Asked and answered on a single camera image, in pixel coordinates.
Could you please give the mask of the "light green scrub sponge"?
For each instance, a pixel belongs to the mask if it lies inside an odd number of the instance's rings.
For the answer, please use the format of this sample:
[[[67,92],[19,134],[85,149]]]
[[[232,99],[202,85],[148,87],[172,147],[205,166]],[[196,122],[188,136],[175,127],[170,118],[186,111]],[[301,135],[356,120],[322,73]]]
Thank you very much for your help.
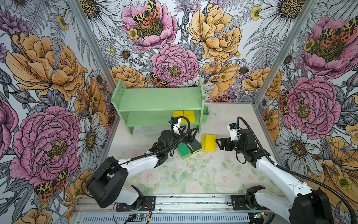
[[[184,144],[184,143],[180,143],[178,145],[177,151],[178,151],[181,159],[185,159],[185,158],[189,157],[192,154],[192,152],[191,152],[190,148],[188,147],[188,145]]]

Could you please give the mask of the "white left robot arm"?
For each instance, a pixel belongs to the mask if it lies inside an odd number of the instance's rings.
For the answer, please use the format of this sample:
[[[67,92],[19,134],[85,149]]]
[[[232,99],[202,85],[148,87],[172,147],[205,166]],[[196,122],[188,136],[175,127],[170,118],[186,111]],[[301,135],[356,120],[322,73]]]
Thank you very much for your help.
[[[88,193],[101,208],[118,203],[124,204],[132,211],[139,210],[146,205],[145,197],[134,185],[125,188],[126,180],[133,175],[162,165],[169,154],[180,146],[194,143],[197,131],[197,128],[193,128],[177,135],[171,130],[165,130],[144,155],[125,160],[108,157],[86,181]]]

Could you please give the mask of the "small yellow sponge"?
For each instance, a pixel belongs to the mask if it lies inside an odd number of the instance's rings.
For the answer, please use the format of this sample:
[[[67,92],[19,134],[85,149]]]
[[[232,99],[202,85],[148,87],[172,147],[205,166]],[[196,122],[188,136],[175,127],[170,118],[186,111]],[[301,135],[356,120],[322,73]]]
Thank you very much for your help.
[[[174,111],[173,112],[173,117],[175,117],[175,118],[180,117],[181,123],[186,123],[186,120],[181,118],[182,116],[184,116],[184,111]]]

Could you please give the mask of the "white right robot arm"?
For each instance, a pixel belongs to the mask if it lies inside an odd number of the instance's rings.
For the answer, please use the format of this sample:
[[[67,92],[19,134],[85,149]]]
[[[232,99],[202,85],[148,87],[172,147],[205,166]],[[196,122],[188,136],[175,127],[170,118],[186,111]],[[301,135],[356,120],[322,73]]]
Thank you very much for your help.
[[[246,162],[268,177],[284,194],[278,196],[261,185],[250,187],[244,198],[249,209],[266,208],[291,224],[334,223],[328,196],[323,191],[313,190],[306,182],[280,169],[250,130],[230,129],[229,132],[230,137],[215,141],[219,149],[243,155]]]

